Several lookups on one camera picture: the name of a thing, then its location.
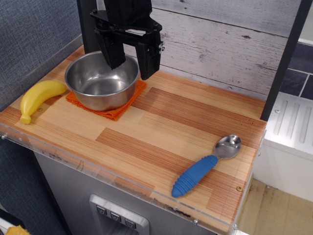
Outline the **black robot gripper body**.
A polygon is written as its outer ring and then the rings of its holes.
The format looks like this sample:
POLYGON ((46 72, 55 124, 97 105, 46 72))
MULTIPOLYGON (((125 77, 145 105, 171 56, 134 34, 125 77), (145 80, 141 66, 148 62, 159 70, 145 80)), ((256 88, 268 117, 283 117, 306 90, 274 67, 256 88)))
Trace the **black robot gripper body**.
POLYGON ((164 51, 160 38, 162 26, 150 17, 150 11, 137 16, 122 17, 120 12, 112 14, 108 10, 93 10, 91 16, 95 20, 94 33, 111 34, 118 42, 135 47, 138 43, 159 47, 164 51))

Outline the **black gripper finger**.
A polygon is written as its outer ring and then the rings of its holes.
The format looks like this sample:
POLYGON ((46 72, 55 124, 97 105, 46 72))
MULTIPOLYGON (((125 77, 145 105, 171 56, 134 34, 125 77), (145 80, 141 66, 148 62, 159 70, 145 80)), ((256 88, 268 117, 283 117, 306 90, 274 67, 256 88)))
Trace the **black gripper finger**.
POLYGON ((96 33, 96 39, 108 66, 112 70, 126 61, 122 42, 118 42, 111 34, 96 33))
POLYGON ((159 71, 161 58, 159 47, 138 43, 135 46, 135 50, 141 79, 147 80, 159 71))

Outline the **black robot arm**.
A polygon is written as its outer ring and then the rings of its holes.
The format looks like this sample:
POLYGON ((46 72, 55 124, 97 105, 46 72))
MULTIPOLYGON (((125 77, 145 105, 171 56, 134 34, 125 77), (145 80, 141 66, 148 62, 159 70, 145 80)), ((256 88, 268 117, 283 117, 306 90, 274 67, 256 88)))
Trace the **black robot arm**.
POLYGON ((94 33, 100 50, 111 69, 126 61, 124 45, 135 47, 142 80, 159 70, 162 26, 150 17, 149 0, 106 0, 105 10, 93 10, 94 33))

